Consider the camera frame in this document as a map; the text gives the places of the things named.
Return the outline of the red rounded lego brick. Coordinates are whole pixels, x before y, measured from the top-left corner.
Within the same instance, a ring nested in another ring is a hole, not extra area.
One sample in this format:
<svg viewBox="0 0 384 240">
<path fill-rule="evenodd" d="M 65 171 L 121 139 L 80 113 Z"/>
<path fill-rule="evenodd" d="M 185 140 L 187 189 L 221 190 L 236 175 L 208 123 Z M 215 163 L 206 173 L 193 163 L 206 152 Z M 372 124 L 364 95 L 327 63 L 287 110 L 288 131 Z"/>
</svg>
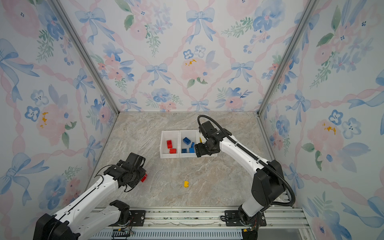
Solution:
<svg viewBox="0 0 384 240">
<path fill-rule="evenodd" d="M 173 148 L 173 142 L 172 140 L 167 140 L 167 148 L 172 149 Z"/>
</svg>

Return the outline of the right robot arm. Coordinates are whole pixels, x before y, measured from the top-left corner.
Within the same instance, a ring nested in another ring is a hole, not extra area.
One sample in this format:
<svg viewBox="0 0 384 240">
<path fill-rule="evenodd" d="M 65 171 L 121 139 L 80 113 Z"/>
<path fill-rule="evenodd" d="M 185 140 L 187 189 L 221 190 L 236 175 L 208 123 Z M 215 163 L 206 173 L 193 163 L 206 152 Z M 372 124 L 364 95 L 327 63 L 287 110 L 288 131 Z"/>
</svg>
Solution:
<svg viewBox="0 0 384 240">
<path fill-rule="evenodd" d="M 290 202 L 279 202 L 286 192 L 287 185 L 281 165 L 268 161 L 242 145 L 232 134 L 223 128 L 215 128 L 209 121 L 199 124 L 199 132 L 205 139 L 195 145 L 197 157 L 225 153 L 239 163 L 253 177 L 251 194 L 239 207 L 238 221 L 244 226 L 257 222 L 257 218 L 270 206 L 290 206 Z"/>
</svg>

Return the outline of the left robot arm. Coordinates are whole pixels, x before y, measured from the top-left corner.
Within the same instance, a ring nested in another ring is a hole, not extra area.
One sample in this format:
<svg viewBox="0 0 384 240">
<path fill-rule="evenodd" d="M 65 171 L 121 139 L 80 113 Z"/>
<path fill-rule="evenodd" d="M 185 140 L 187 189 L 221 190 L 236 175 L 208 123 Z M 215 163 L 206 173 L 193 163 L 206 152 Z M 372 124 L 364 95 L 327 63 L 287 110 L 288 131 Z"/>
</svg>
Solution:
<svg viewBox="0 0 384 240">
<path fill-rule="evenodd" d="M 125 161 L 109 165 L 83 194 L 53 215 L 44 214 L 36 222 L 35 240 L 88 240 L 110 225 L 123 231 L 134 226 L 135 215 L 122 201 L 112 201 L 104 210 L 89 214 L 110 194 L 124 188 L 133 190 L 146 177 L 146 159 L 130 153 Z"/>
</svg>

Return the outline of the right white bin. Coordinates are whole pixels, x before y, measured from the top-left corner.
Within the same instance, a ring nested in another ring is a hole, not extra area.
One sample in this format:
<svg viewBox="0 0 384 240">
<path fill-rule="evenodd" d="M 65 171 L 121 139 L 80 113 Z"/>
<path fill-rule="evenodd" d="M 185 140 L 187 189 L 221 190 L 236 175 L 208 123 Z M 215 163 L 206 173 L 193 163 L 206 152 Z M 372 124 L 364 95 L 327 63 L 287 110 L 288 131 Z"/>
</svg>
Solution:
<svg viewBox="0 0 384 240">
<path fill-rule="evenodd" d="M 217 140 L 218 131 L 210 131 L 206 135 L 200 134 L 200 142 L 195 145 L 195 153 L 198 158 L 211 156 L 220 152 Z"/>
</svg>

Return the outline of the white bin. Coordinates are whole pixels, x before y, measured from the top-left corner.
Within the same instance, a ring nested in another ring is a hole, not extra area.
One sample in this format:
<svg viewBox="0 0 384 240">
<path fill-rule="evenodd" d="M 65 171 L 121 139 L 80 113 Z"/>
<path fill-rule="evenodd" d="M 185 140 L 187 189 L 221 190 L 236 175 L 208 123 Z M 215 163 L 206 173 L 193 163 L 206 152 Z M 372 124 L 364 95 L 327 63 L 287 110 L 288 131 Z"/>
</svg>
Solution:
<svg viewBox="0 0 384 240">
<path fill-rule="evenodd" d="M 196 158 L 193 144 L 199 143 L 197 130 L 180 130 L 178 136 L 178 154 L 180 158 Z"/>
<path fill-rule="evenodd" d="M 218 131 L 210 131 L 206 135 L 200 134 L 200 142 L 195 145 L 195 153 L 198 158 L 211 156 L 220 152 L 217 140 Z"/>
<path fill-rule="evenodd" d="M 162 131 L 160 141 L 160 158 L 179 158 L 179 131 Z"/>
</svg>

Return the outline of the middle white bin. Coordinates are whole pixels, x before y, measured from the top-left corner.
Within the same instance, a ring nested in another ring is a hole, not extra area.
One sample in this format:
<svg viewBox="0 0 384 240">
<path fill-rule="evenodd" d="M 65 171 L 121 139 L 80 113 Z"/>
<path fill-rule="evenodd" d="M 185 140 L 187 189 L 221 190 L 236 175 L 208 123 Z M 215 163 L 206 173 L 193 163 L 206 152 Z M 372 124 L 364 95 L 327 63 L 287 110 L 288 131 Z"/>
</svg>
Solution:
<svg viewBox="0 0 384 240">
<path fill-rule="evenodd" d="M 180 130 L 178 136 L 178 154 L 180 158 L 196 158 L 193 144 L 199 143 L 197 130 Z"/>
</svg>

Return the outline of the left white bin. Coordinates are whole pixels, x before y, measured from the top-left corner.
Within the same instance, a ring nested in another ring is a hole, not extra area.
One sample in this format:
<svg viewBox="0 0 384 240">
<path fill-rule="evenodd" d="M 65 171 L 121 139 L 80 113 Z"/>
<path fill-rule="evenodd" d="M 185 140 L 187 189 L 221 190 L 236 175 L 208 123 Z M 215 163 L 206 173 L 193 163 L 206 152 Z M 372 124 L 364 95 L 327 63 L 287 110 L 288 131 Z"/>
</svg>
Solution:
<svg viewBox="0 0 384 240">
<path fill-rule="evenodd" d="M 179 158 L 179 131 L 162 131 L 160 141 L 160 158 Z"/>
</svg>

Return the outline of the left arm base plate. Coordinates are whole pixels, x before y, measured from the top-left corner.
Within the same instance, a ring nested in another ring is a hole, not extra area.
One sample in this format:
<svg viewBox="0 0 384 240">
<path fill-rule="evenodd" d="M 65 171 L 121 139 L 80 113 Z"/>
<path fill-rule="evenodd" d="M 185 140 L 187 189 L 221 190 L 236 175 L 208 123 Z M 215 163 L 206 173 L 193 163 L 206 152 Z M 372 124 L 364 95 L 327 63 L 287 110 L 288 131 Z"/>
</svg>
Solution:
<svg viewBox="0 0 384 240">
<path fill-rule="evenodd" d="M 112 227 L 143 227 L 146 219 L 145 210 L 130 210 L 122 213 Z"/>
</svg>

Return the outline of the aluminium rail frame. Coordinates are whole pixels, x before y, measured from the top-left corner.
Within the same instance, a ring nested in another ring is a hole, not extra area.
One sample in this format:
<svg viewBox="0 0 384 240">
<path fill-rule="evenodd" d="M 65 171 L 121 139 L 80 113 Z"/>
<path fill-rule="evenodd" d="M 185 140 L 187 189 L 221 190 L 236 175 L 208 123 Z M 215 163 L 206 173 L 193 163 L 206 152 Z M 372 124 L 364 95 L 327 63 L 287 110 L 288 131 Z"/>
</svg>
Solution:
<svg viewBox="0 0 384 240">
<path fill-rule="evenodd" d="M 250 192 L 225 190 L 219 192 L 193 191 L 189 188 L 149 193 L 132 191 L 112 194 L 94 208 L 86 218 L 98 216 L 113 200 L 120 200 L 130 206 L 132 214 L 145 212 L 136 218 L 137 228 L 205 231 L 207 229 L 243 229 L 238 220 L 238 208 L 251 199 Z M 307 218 L 300 208 L 270 207 L 264 212 L 260 239 L 292 239 L 295 234 L 300 240 L 313 240 Z"/>
</svg>

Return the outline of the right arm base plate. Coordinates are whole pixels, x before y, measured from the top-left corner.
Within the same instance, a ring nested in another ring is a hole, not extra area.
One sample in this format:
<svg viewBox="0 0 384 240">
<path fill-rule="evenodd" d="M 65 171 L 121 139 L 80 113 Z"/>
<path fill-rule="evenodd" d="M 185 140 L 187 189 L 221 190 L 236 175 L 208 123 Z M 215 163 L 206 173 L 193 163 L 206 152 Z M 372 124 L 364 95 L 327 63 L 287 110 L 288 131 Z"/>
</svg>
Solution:
<svg viewBox="0 0 384 240">
<path fill-rule="evenodd" d="M 224 214 L 220 216 L 221 221 L 225 222 L 227 227 L 265 227 L 267 225 L 264 213 L 257 213 L 252 217 L 249 217 L 242 211 L 226 210 Z"/>
</svg>

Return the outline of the left corner aluminium post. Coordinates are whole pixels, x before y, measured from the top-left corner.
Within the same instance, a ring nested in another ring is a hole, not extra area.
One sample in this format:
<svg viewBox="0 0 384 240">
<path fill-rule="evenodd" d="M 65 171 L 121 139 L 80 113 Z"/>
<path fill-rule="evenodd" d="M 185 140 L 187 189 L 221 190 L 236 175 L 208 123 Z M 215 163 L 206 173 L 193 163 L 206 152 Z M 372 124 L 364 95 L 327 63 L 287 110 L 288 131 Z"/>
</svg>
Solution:
<svg viewBox="0 0 384 240">
<path fill-rule="evenodd" d="M 56 1 L 56 0 L 48 1 L 48 3 L 52 7 L 54 13 L 57 15 L 61 24 L 63 24 L 63 28 L 68 32 L 69 36 L 71 37 L 71 40 L 73 41 L 77 52 L 80 54 L 81 59 L 83 60 L 85 66 L 90 71 L 92 77 L 96 81 L 96 84 L 100 88 L 108 104 L 112 107 L 112 110 L 114 111 L 114 113 L 119 115 L 120 111 L 118 110 L 117 105 L 115 104 L 115 101 L 113 100 L 110 92 L 108 91 L 106 84 L 101 79 L 97 71 L 97 68 L 92 61 L 90 54 L 88 53 L 85 45 L 81 41 L 81 38 L 77 33 L 73 23 L 71 22 L 68 14 L 66 13 L 63 5 L 61 4 L 60 1 Z"/>
</svg>

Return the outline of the corner aluminium post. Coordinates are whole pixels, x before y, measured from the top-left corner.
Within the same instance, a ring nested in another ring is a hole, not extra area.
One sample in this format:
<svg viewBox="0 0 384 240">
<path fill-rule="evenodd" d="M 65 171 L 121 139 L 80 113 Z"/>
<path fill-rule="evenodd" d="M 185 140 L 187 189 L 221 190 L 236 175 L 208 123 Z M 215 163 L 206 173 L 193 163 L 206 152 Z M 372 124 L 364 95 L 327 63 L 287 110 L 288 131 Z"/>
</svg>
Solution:
<svg viewBox="0 0 384 240">
<path fill-rule="evenodd" d="M 310 0 L 308 1 L 308 4 L 304 8 L 303 15 L 299 19 L 299 23 L 297 27 L 295 28 L 295 31 L 291 37 L 291 40 L 289 41 L 289 44 L 287 45 L 287 49 L 285 50 L 284 54 L 282 55 L 282 61 L 279 65 L 279 67 L 276 70 L 276 73 L 274 77 L 272 78 L 272 81 L 267 89 L 266 95 L 263 98 L 262 104 L 259 107 L 259 110 L 257 112 L 257 116 L 261 117 L 264 112 L 267 109 L 267 105 L 269 104 L 269 100 L 272 97 L 276 86 L 278 85 L 280 81 L 280 77 L 283 75 L 284 70 L 288 66 L 288 63 L 296 50 L 296 47 L 298 45 L 298 41 L 300 40 L 301 36 L 304 33 L 305 28 L 307 27 L 310 18 L 313 15 L 313 12 L 316 8 L 318 1 L 316 0 Z"/>
<path fill-rule="evenodd" d="M 90 71 L 92 77 L 96 81 L 96 84 L 100 88 L 108 104 L 112 107 L 112 110 L 114 111 L 114 113 L 119 115 L 120 111 L 118 110 L 117 105 L 115 104 L 115 101 L 113 100 L 110 92 L 108 91 L 106 84 L 101 79 L 97 71 L 97 68 L 92 61 L 90 54 L 88 53 L 85 45 L 81 41 L 81 38 L 77 33 L 73 23 L 71 22 L 68 14 L 66 13 L 63 5 L 61 4 L 60 1 L 56 1 L 56 0 L 48 1 L 48 3 L 52 7 L 54 13 L 57 15 L 61 24 L 63 24 L 63 28 L 68 32 L 69 36 L 71 37 L 71 40 L 73 41 L 77 52 L 80 54 L 81 59 L 83 60 L 85 66 Z"/>
</svg>

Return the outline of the right corner aluminium post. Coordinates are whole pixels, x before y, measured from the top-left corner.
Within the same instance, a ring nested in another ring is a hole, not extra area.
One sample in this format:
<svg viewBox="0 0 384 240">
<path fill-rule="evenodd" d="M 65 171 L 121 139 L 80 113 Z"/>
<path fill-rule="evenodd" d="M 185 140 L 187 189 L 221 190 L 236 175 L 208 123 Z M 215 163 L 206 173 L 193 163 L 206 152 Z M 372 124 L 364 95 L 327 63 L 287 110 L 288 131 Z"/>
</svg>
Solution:
<svg viewBox="0 0 384 240">
<path fill-rule="evenodd" d="M 263 98 L 262 104 L 259 107 L 259 110 L 257 112 L 257 116 L 261 117 L 264 112 L 267 109 L 267 105 L 269 104 L 269 100 L 272 97 L 276 86 L 278 85 L 280 81 L 280 77 L 283 75 L 284 70 L 288 66 L 288 63 L 296 50 L 296 47 L 298 45 L 298 41 L 300 40 L 301 36 L 304 33 L 305 28 L 307 27 L 310 18 L 313 15 L 313 12 L 316 8 L 318 1 L 316 0 L 310 0 L 308 1 L 308 4 L 304 8 L 303 15 L 299 19 L 299 23 L 297 27 L 295 28 L 295 31 L 291 37 L 291 40 L 289 41 L 289 44 L 287 45 L 287 49 L 285 50 L 284 54 L 282 55 L 282 61 L 279 65 L 279 67 L 276 70 L 276 73 L 274 77 L 272 78 L 272 81 L 267 89 L 266 95 Z"/>
</svg>

